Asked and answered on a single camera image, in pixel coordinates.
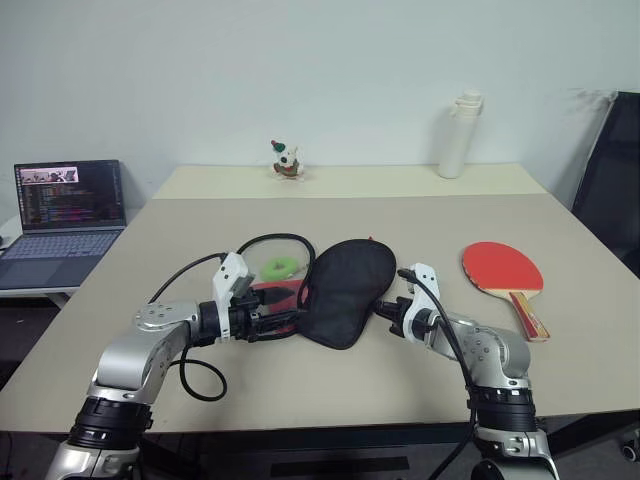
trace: laptop screen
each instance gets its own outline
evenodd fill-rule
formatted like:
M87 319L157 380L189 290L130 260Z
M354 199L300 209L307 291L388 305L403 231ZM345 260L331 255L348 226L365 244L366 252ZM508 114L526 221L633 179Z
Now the laptop screen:
M125 225L118 160L15 165L24 231Z

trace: small figurine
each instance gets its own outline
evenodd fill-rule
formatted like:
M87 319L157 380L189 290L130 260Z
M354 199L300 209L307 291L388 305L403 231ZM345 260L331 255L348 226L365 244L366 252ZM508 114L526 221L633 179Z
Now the small figurine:
M298 160L298 147L287 148L284 143L271 140L273 150L278 155L278 161L273 164L273 169L278 175L285 178L298 178L302 175L302 163Z

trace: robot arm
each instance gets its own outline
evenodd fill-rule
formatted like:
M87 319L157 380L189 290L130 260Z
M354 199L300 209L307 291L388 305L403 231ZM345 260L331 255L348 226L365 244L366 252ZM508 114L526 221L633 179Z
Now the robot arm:
M416 264L410 270L439 296L431 267ZM440 313L424 291L416 291L413 299L379 302L376 313L393 322L392 333L456 360ZM472 384L467 388L469 407L477 412L474 443L484 458L472 478L559 480L546 434L536 426L527 374L531 358L524 339L463 315L449 313L448 317L471 374Z
M277 337L293 324L296 311L264 317L257 312L293 292L253 290L252 279L242 257L229 253L214 277L214 301L156 302L140 309L129 330L103 352L46 480L126 477L137 460L138 442L152 425L151 405L178 353L217 338Z

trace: eye mask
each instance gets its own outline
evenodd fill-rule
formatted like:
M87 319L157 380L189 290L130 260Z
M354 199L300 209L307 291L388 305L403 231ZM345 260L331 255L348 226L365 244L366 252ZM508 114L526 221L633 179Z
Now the eye mask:
M320 255L306 282L298 333L330 348L356 343L373 304L388 290L396 258L374 240L347 240Z

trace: beige table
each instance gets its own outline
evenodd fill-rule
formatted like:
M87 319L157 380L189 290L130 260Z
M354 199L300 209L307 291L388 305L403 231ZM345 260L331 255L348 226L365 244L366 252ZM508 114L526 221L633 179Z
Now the beige table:
M539 415L640 406L640 282L520 167L475 166L455 182L426 167L311 172L296 183L259 168L179 168L0 392L0 429L67 431L102 350L167 277L194 258L276 231L304 235L318 252L371 235L393 249L398 265L433 266L450 310L518 330L512 307L476 290L460 266L462 250L475 241L514 245L545 278L532 303L552 339L530 344ZM336 198L318 198L327 191ZM194 269L162 298L209 299L216 269L215 263ZM407 294L402 281L386 297L398 294ZM466 420L457 364L389 334L388 327L372 317L345 351L301 337L194 349L194 357L226 374L228 396L214 404L196 401L170 371L153 408L152 431ZM207 371L194 368L189 377L204 393L218 388Z

